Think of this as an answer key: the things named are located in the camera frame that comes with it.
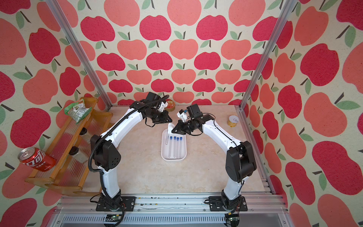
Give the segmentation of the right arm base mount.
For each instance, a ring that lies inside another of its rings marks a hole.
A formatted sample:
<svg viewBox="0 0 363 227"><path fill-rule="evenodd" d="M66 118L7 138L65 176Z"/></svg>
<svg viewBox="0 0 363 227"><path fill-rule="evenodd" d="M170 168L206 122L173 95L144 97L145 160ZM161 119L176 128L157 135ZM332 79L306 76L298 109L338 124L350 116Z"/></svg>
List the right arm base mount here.
<svg viewBox="0 0 363 227"><path fill-rule="evenodd" d="M210 196L204 203L209 206L210 211L226 211L226 212L236 212L236 211L247 211L247 203L245 197L238 196L234 200L229 200L226 196Z"/></svg>

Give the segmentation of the white rectangular tray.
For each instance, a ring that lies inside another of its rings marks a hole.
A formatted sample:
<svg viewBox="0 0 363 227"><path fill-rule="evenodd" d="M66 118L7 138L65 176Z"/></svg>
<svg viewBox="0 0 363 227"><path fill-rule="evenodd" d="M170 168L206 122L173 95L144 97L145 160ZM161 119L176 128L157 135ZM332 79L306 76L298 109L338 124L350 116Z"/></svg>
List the white rectangular tray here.
<svg viewBox="0 0 363 227"><path fill-rule="evenodd" d="M165 129L162 133L161 157L165 161L183 161L187 156L186 136L169 133Z"/></svg>

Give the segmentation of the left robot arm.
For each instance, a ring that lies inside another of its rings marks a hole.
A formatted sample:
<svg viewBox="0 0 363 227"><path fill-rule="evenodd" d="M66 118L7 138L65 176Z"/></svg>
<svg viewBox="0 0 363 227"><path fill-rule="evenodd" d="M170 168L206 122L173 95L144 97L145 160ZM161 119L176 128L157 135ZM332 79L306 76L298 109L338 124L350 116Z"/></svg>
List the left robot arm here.
<svg viewBox="0 0 363 227"><path fill-rule="evenodd" d="M102 198L115 205L122 204L121 189L117 183L116 168L121 161L118 151L123 138L131 129L143 120L150 119L152 127L156 124L171 123L167 107L168 95L160 97L149 92L141 101L135 101L110 129L101 135L93 135L90 140L91 154L88 159L88 169L99 173L102 188Z"/></svg>

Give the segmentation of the white wipe cloth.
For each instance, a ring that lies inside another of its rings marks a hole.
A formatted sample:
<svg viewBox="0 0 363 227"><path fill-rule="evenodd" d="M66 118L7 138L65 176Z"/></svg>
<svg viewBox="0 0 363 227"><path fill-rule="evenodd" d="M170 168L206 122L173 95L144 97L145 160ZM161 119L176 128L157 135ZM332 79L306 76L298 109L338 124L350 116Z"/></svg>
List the white wipe cloth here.
<svg viewBox="0 0 363 227"><path fill-rule="evenodd" d="M173 123L169 123L167 127L167 133L172 134L172 130L175 128L175 125Z"/></svg>

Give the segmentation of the test tube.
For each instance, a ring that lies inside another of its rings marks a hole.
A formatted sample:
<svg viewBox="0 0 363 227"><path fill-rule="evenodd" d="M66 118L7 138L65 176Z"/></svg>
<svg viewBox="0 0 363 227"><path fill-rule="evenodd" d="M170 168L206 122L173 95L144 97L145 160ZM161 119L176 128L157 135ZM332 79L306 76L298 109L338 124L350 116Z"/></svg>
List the test tube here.
<svg viewBox="0 0 363 227"><path fill-rule="evenodd" d="M174 136L172 148L173 148L173 158L175 159L176 158L176 136Z"/></svg>
<svg viewBox="0 0 363 227"><path fill-rule="evenodd" d="M179 158L179 147L180 147L180 138L176 138L176 144L175 144L175 157Z"/></svg>
<svg viewBox="0 0 363 227"><path fill-rule="evenodd" d="M168 138L169 138L169 125L168 125L168 127L166 129L165 145L168 144L168 140L169 140Z"/></svg>
<svg viewBox="0 0 363 227"><path fill-rule="evenodd" d="M182 158L182 137L179 138L179 156L178 158L181 159Z"/></svg>
<svg viewBox="0 0 363 227"><path fill-rule="evenodd" d="M170 140L169 140L169 143L168 143L168 157L170 158L171 157L171 153L172 153L172 143L173 143L173 137L170 136Z"/></svg>

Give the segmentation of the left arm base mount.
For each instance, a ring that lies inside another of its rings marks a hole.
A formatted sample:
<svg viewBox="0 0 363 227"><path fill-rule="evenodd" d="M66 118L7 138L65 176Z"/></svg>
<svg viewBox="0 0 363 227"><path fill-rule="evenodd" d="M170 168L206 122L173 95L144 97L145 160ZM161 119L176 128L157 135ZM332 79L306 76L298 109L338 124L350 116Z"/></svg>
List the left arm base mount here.
<svg viewBox="0 0 363 227"><path fill-rule="evenodd" d="M133 211L135 206L136 197L134 196L121 196L112 202L106 196L102 195L97 202L96 211L117 211L121 212L122 209L125 211Z"/></svg>

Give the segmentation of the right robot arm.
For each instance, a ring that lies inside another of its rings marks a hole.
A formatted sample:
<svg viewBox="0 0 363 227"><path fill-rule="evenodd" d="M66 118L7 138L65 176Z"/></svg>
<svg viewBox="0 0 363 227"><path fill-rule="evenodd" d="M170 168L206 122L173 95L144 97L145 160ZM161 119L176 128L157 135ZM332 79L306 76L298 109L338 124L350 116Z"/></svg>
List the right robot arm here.
<svg viewBox="0 0 363 227"><path fill-rule="evenodd" d="M179 120L172 133L193 135L195 130L208 135L226 154L225 169L228 182L221 195L227 202L240 197L244 182L257 169L253 147L248 141L240 141L222 129L212 114L190 118L188 121Z"/></svg>

